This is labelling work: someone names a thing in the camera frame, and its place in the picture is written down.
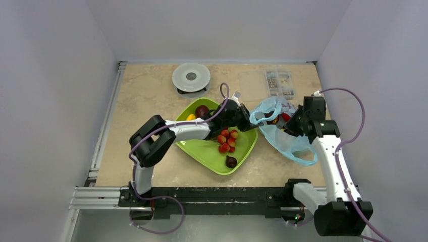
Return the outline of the green plastic tray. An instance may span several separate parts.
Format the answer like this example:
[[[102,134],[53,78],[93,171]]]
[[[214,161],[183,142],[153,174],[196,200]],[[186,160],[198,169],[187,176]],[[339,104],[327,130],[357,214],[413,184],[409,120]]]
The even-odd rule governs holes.
[[[249,156],[253,147],[256,144],[258,134],[257,131],[251,130],[241,132],[237,127],[226,128],[228,130],[235,129],[239,132],[239,138],[236,140],[236,151],[234,153],[221,154],[218,152],[217,137],[213,139],[190,140],[177,142],[177,146],[185,153],[190,155],[200,164],[204,165],[211,171],[220,175],[229,175],[233,173],[242,162]],[[235,168],[228,168],[225,165],[226,156],[235,157],[238,164]]]

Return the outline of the red fake cherry bunch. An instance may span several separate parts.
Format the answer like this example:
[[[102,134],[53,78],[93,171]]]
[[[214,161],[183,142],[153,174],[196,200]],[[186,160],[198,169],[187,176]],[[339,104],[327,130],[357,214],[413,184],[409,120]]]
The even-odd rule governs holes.
[[[223,129],[217,136],[218,152],[221,154],[234,153],[236,151],[236,140],[239,138],[239,132],[235,129]]]

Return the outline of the light blue plastic bag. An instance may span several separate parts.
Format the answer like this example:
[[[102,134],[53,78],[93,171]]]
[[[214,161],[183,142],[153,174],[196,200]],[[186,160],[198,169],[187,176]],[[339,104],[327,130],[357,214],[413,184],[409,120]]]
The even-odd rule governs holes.
[[[261,101],[250,112],[249,120],[253,124],[259,122],[265,123],[264,126],[259,127],[260,132],[284,157],[303,166],[312,166],[318,162],[318,156],[315,154],[314,148],[310,145],[308,137],[296,137],[281,130],[280,126],[286,124],[282,119],[276,125],[268,125],[266,120],[272,120],[273,118],[266,118],[264,116],[265,113],[271,111],[274,111],[274,115],[278,115],[279,117],[283,112],[292,116],[296,110],[293,104],[285,98],[270,97]]]

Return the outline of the yellow fake corn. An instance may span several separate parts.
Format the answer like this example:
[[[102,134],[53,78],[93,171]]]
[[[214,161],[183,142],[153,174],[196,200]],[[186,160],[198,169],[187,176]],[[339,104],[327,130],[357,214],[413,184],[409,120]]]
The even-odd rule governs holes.
[[[195,119],[197,119],[197,117],[196,117],[196,115],[195,115],[195,114],[193,114],[193,113],[192,113],[192,114],[190,114],[190,115],[188,115],[188,116],[187,116],[187,118],[186,118],[186,120],[187,120],[187,121],[195,120]]]

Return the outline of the white filament spool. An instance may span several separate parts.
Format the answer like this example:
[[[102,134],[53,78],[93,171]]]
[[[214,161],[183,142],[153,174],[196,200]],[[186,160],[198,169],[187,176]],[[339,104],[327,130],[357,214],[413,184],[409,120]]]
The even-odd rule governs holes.
[[[177,93],[188,99],[204,96],[210,89],[209,69],[198,63],[179,65],[172,73],[172,82]]]

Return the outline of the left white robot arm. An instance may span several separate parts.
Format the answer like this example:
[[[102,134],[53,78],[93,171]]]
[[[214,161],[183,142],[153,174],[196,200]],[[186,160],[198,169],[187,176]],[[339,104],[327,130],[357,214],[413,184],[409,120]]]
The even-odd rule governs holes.
[[[245,105],[231,98],[225,99],[216,109],[197,112],[194,120],[171,121],[160,115],[152,116],[129,139],[131,150],[128,157],[133,161],[131,200],[137,206],[149,203],[154,166],[174,143],[210,140],[230,127],[236,127],[241,132],[258,127],[250,122],[250,112]]]

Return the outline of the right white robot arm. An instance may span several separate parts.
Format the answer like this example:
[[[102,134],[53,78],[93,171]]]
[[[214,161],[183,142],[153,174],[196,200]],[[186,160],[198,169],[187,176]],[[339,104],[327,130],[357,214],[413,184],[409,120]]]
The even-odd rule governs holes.
[[[291,132],[306,137],[321,165],[326,194],[313,185],[295,183],[283,192],[289,205],[301,202],[313,215],[320,236],[360,236],[373,214],[371,202],[363,201],[343,160],[340,131],[326,119],[326,102],[321,96],[305,96],[303,104],[287,122]]]

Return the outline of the dark red yellow fake fruit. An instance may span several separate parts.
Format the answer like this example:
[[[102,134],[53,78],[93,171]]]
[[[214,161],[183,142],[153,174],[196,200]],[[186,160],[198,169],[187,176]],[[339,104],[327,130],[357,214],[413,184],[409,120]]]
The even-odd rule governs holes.
[[[274,111],[265,113],[264,116],[266,118],[271,118],[271,117],[273,118],[272,120],[266,120],[266,123],[268,125],[276,125],[279,122],[279,119],[280,119],[278,115],[274,115]]]

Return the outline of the dark brown fake fig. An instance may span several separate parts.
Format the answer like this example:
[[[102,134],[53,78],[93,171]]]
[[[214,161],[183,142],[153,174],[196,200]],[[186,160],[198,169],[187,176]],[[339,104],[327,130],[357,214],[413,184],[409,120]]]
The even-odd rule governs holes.
[[[238,161],[235,157],[226,156],[225,165],[228,168],[235,168],[238,164]]]

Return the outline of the clear screw organizer box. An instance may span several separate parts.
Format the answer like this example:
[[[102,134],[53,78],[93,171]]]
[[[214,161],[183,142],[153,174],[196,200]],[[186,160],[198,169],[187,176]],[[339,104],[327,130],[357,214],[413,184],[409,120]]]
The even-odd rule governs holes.
[[[269,97],[284,97],[291,100],[295,89],[291,72],[287,68],[264,68],[244,71],[239,74],[243,101],[261,101]]]

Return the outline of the dark red fake mango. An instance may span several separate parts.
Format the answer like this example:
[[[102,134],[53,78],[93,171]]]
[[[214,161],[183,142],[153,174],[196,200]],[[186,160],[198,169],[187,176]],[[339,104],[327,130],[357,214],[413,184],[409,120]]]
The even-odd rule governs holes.
[[[196,118],[204,118],[209,115],[210,109],[206,105],[200,105],[195,110]]]

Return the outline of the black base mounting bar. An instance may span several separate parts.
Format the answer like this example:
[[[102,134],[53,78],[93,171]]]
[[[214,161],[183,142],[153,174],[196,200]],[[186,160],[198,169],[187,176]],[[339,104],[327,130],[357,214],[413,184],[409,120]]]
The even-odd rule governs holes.
[[[120,188],[118,205],[147,210],[154,219],[181,214],[263,216],[291,222],[310,218],[285,187],[154,187],[140,197],[132,188]]]

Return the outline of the red fake fruits in bag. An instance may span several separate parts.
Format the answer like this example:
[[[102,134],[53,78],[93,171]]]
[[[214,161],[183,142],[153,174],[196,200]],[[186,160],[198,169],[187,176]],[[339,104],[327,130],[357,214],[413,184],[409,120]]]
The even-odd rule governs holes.
[[[286,113],[286,112],[283,112],[281,114],[281,117],[284,120],[284,122],[286,122],[286,123],[291,119],[291,116],[288,113]]]

